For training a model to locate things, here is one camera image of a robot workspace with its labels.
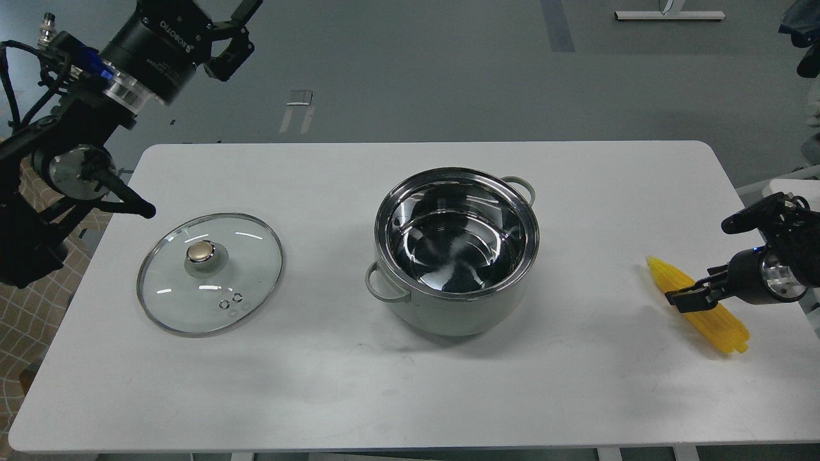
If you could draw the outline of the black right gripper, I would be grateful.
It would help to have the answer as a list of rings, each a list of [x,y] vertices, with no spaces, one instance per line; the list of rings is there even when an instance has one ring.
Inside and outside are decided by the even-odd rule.
[[[664,296],[679,313],[715,309],[728,297],[752,305],[797,302],[808,286],[773,249],[755,247],[735,254],[727,269],[709,269],[709,276],[694,281],[681,271],[666,271]]]

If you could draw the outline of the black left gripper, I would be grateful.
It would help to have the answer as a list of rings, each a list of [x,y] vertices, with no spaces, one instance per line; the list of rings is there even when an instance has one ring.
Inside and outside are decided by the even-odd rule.
[[[213,24],[195,1],[138,1],[100,55],[168,105],[203,62],[213,79],[225,82],[234,75],[255,50],[248,23],[261,5],[242,1],[229,20]],[[206,61],[211,46],[205,39],[227,45]]]

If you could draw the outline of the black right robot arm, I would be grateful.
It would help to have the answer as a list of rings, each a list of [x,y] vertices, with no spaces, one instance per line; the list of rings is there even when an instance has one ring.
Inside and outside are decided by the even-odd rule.
[[[764,244],[735,254],[708,277],[680,289],[665,289],[680,313],[715,309],[738,298],[751,305],[793,303],[819,285],[819,214],[807,200],[777,192],[721,222],[725,234],[758,231]]]

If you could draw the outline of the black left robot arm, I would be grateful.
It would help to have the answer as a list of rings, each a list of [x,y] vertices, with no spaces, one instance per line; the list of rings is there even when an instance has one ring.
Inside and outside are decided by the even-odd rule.
[[[197,68],[228,81],[254,52],[248,23],[260,6],[240,2],[216,22],[194,1],[138,1],[103,50],[56,31],[47,12],[36,46],[3,41],[12,129],[1,149],[3,285],[61,269],[65,240],[95,209],[156,214],[119,178],[105,143],[133,128],[147,102],[172,103]]]

